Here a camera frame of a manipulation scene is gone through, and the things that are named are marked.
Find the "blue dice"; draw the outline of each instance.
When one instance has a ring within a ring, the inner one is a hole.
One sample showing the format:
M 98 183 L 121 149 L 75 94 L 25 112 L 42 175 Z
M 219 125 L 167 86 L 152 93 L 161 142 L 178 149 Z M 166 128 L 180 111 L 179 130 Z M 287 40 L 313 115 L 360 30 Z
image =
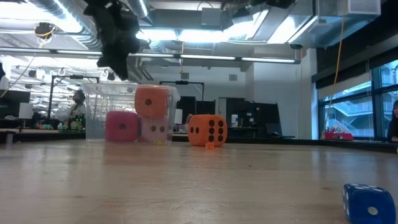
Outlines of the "blue dice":
M 391 194 L 366 184 L 346 184 L 343 187 L 343 208 L 353 224 L 395 224 L 396 207 Z

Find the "small orange dice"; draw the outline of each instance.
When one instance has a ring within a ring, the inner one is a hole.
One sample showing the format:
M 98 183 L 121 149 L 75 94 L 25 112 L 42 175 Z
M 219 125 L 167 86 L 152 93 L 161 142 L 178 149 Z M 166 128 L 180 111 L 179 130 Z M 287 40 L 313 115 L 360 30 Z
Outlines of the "small orange dice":
M 213 143 L 222 146 L 227 137 L 225 119 L 218 115 L 192 116 L 188 125 L 188 139 L 192 146 L 205 146 Z
M 206 143 L 206 149 L 208 149 L 208 150 L 214 149 L 214 144 L 211 142 Z

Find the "glass window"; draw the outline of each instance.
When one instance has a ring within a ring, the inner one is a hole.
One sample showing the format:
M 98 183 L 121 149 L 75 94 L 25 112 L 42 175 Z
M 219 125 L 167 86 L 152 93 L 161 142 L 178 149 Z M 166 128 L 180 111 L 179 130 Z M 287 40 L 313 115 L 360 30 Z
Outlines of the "glass window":
M 362 83 L 362 84 L 359 84 L 359 85 L 354 86 L 354 87 L 351 87 L 351 88 L 349 88 L 347 90 L 343 90 L 341 92 L 338 92 L 338 93 L 333 95 L 333 99 L 341 98 L 341 97 L 344 97 L 344 96 L 351 96 L 351 95 L 354 95 L 354 94 L 357 94 L 357 93 L 362 93 L 364 91 L 371 91 L 371 82 L 370 81 Z M 328 96 L 328 97 L 326 97 L 324 99 L 324 101 L 329 101 L 329 100 L 330 100 L 330 96 Z
M 380 66 L 382 87 L 398 84 L 398 60 Z
M 325 117 L 328 109 L 329 105 L 326 105 Z M 326 126 L 340 128 L 341 132 L 351 133 L 354 137 L 374 137 L 372 98 L 333 103 Z
M 398 91 L 391 91 L 384 93 L 383 99 L 383 127 L 384 127 L 384 137 L 387 137 L 388 126 L 392 119 L 392 107 L 394 102 L 398 100 Z

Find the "wooden table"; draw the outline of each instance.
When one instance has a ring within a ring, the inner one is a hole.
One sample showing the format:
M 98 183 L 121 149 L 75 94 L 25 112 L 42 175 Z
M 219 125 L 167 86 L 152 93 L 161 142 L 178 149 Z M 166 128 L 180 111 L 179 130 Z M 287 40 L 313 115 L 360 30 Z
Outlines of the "wooden table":
M 398 201 L 396 155 L 84 140 L 0 145 L 1 223 L 346 223 L 344 183 Z

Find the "plastic container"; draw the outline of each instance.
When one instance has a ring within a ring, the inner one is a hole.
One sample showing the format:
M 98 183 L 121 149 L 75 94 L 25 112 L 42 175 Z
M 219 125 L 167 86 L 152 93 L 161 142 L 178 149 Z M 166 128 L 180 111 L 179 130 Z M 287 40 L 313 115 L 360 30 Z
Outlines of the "plastic container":
M 238 127 L 238 115 L 237 114 L 231 115 L 231 127 L 232 128 Z
M 175 87 L 85 83 L 86 139 L 123 142 L 171 142 Z

